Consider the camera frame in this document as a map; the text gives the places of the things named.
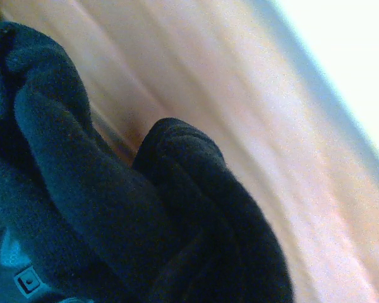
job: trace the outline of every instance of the black fleece fabric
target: black fleece fabric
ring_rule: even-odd
[[[160,120],[128,167],[94,130],[63,48],[10,22],[0,22],[0,222],[62,297],[292,302],[272,229],[207,135]]]

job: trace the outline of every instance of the wooden floor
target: wooden floor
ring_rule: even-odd
[[[264,16],[239,0],[22,4],[0,12],[64,46],[110,142],[134,153],[175,116],[218,143],[280,240],[296,302],[379,302],[379,178]]]

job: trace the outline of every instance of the wood grain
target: wood grain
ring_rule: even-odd
[[[208,133],[283,247],[296,302],[379,302],[379,182],[263,19],[229,0],[0,0],[58,41],[133,150],[161,117]]]

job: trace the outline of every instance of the wooden surface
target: wooden surface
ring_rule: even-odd
[[[161,117],[208,133],[272,224],[296,302],[379,302],[379,182],[247,5],[0,0],[0,12],[67,50],[131,150]]]

